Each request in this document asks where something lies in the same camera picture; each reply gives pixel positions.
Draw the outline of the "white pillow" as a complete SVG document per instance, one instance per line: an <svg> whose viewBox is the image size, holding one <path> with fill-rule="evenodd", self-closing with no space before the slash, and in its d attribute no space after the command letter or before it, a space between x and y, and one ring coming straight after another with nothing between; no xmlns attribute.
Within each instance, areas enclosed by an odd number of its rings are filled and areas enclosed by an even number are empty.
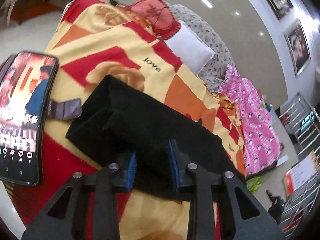
<svg viewBox="0 0 320 240"><path fill-rule="evenodd" d="M195 74L199 75L205 65L213 59L215 51L207 46L183 21L180 30L166 45Z"/></svg>

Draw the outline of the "red floor mat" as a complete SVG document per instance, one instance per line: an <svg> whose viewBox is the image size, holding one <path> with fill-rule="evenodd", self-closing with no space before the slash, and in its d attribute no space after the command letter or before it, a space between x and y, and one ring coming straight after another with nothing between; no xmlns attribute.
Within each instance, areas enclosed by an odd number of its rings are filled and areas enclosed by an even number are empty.
<svg viewBox="0 0 320 240"><path fill-rule="evenodd" d="M60 7L48 2L17 2L14 5L10 19L18 24L22 24L32 18L60 10Z"/></svg>

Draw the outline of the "pink penguin quilt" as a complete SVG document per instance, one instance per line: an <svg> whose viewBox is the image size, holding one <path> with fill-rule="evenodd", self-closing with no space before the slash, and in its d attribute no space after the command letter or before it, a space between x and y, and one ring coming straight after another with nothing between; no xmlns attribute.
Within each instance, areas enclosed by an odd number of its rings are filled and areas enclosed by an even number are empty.
<svg viewBox="0 0 320 240"><path fill-rule="evenodd" d="M251 81L241 77L236 67L229 64L218 91L237 104L245 143L247 175L255 176L276 165L280 157L279 139L272 127L272 116Z"/></svg>

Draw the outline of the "metal stair railing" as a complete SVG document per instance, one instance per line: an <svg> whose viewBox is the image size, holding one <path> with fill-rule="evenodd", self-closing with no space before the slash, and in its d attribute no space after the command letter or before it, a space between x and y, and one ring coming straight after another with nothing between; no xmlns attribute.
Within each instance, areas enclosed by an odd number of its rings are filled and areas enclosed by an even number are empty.
<svg viewBox="0 0 320 240"><path fill-rule="evenodd" d="M298 92L279 117L295 149L295 160L283 179L286 202L280 227L286 239L294 239L319 207L319 114L316 109Z"/></svg>

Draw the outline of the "framed portrait photo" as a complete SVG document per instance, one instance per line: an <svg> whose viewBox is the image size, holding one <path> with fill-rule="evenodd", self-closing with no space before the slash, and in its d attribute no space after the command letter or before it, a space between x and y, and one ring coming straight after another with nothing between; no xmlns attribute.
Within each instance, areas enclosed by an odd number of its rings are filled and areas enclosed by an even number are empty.
<svg viewBox="0 0 320 240"><path fill-rule="evenodd" d="M308 41L299 19L285 31L284 37L289 47L295 76L298 77L311 60Z"/></svg>

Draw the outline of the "smartphone with lit screen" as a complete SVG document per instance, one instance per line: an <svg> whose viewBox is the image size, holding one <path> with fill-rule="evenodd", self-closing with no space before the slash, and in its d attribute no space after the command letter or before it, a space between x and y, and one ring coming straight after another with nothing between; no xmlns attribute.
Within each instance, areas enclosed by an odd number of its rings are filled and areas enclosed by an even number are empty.
<svg viewBox="0 0 320 240"><path fill-rule="evenodd" d="M59 67L56 57L31 51L1 64L1 180L35 186L41 174L46 107Z"/></svg>

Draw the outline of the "red frilled pillow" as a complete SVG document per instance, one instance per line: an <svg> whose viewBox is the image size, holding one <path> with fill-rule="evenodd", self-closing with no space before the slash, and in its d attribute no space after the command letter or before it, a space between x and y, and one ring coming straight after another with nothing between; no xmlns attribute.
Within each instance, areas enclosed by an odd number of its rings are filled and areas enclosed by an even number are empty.
<svg viewBox="0 0 320 240"><path fill-rule="evenodd" d="M140 0L129 5L129 8L151 23L153 33L160 40L172 38L181 28L180 22L174 18L163 0Z"/></svg>

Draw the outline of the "black knit pants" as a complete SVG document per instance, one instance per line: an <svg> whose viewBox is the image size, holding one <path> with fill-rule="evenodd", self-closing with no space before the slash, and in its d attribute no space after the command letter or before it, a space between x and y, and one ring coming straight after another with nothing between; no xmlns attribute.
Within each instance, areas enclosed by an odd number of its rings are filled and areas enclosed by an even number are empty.
<svg viewBox="0 0 320 240"><path fill-rule="evenodd" d="M207 171L231 171L241 181L245 179L217 135L110 75L85 101L82 115L73 120L66 137L100 166L115 162L121 154L134 153L134 188L157 197L190 199L187 193L177 193L172 182L167 154L171 139Z"/></svg>

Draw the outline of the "red orange yellow blanket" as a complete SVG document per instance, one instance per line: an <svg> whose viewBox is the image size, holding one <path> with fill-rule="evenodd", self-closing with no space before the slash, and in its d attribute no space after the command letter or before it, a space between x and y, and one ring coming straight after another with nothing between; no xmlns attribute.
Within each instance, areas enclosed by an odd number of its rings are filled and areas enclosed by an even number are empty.
<svg viewBox="0 0 320 240"><path fill-rule="evenodd" d="M220 137L241 178L246 175L244 139L238 108L227 96L211 93L204 82L156 38L146 20L130 8L102 0L75 0L63 13L46 48L60 66L51 97L85 101L100 81L112 75L191 120L207 132L197 147ZM95 172L99 162L67 138L70 121L48 119L44 125L44 179L35 187L8 189L23 224L29 226L57 189L76 171Z"/></svg>

